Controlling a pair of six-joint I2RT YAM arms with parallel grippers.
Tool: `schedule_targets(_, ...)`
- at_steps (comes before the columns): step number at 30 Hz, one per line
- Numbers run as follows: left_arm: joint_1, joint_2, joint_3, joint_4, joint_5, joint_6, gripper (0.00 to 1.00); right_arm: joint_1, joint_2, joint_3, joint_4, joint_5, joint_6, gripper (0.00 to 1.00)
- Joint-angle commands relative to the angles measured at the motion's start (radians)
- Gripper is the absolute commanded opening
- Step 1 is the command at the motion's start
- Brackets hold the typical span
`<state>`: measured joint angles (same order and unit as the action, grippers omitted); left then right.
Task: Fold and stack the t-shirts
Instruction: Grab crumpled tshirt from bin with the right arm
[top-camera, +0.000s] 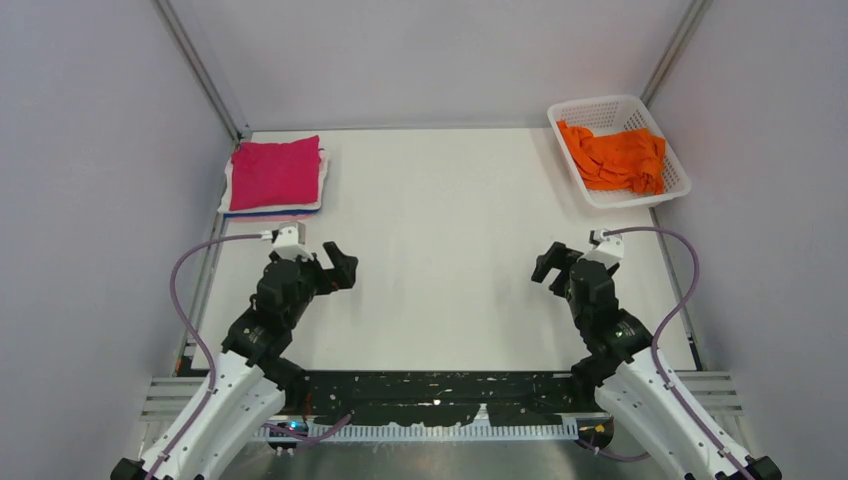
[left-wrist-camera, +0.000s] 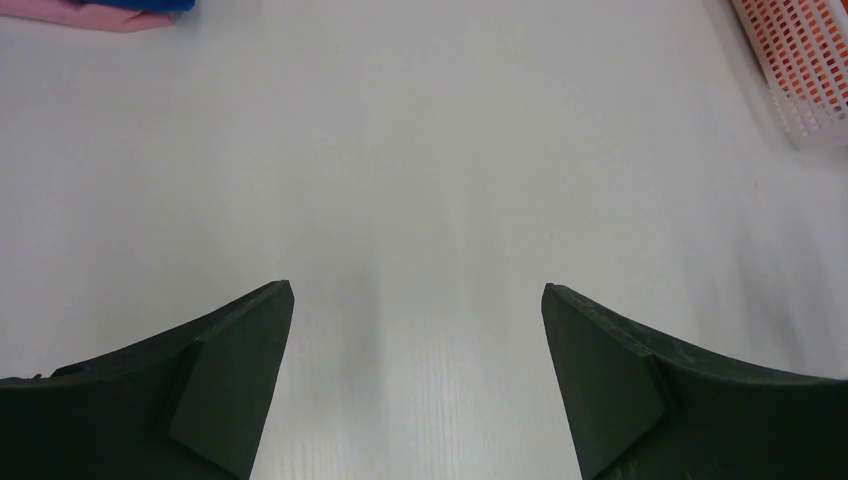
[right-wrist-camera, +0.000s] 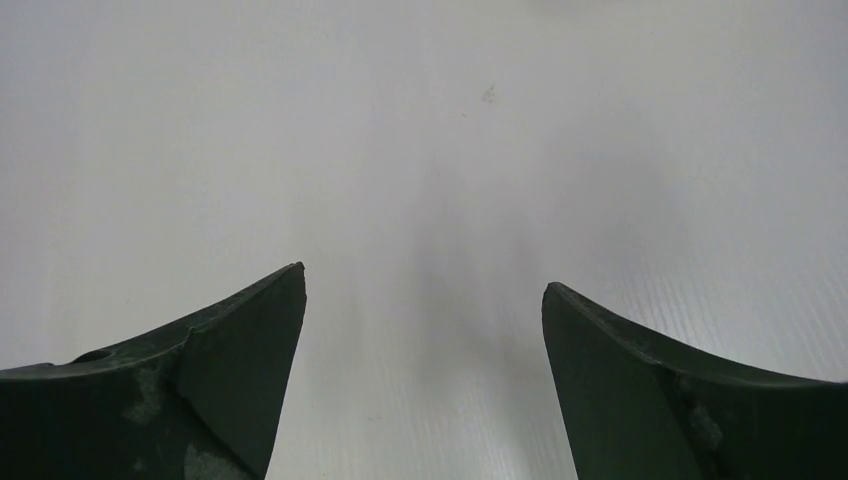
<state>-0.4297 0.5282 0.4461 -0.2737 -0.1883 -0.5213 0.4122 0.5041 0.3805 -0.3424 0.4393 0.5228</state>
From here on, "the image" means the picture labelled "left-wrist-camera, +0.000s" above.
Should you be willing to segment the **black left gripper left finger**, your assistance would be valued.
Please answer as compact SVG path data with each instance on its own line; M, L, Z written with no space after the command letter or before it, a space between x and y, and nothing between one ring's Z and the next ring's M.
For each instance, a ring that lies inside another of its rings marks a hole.
M246 479L295 299L273 281L50 376L1 382L5 479Z

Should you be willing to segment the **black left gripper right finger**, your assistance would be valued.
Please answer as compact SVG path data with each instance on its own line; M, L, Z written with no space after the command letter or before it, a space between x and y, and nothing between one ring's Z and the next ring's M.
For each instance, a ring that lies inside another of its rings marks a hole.
M585 479L843 479L847 384L747 363L562 285L541 311Z

